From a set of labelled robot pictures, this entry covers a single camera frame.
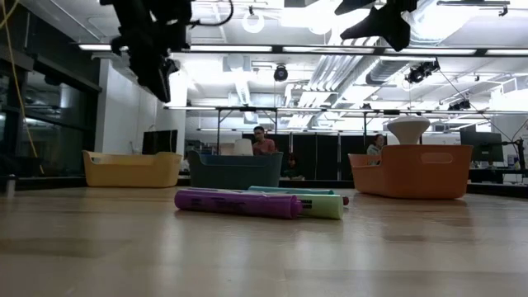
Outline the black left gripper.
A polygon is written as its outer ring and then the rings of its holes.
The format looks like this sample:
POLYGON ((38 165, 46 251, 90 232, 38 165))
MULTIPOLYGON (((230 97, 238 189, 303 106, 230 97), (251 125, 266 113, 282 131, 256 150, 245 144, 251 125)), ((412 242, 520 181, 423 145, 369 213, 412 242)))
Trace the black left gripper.
MULTIPOLYGON (((189 0, 100 0, 112 7, 120 23, 119 35, 111 42, 111 52, 120 55, 139 52, 166 58, 169 53, 190 49, 187 27, 191 22, 189 0)), ((171 101, 169 78, 179 68, 174 60, 162 59, 139 68, 138 83, 160 102, 171 101)))

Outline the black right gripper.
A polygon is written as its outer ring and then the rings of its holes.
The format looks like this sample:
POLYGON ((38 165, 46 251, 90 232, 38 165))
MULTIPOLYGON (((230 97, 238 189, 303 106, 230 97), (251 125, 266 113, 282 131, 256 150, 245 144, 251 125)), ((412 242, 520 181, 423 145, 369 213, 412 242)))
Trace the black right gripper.
MULTIPOLYGON (((374 3, 375 0, 342 0, 334 10, 343 15, 374 3)), ((382 37, 395 51, 401 51, 410 44, 411 26, 403 19, 405 12, 417 9, 418 0, 387 0, 382 8, 372 7, 367 17, 354 26, 345 29, 342 40, 363 37, 382 37)))

